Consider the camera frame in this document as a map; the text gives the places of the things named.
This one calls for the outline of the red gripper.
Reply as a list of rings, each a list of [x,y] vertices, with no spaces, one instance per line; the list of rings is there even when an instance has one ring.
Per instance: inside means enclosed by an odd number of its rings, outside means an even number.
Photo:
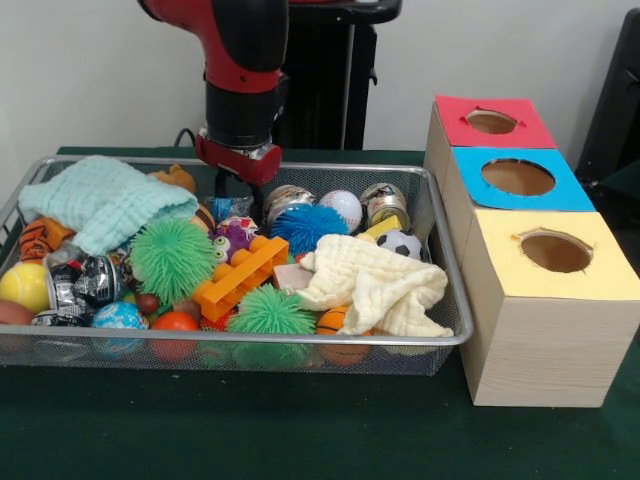
[[[211,140],[206,130],[198,132],[195,149],[201,161],[219,168],[215,178],[214,197],[229,197],[227,184],[231,173],[235,174],[245,183],[251,184],[251,218],[254,221],[263,221],[265,197],[260,186],[276,176],[283,157],[282,149],[272,143],[257,149],[231,149]]]

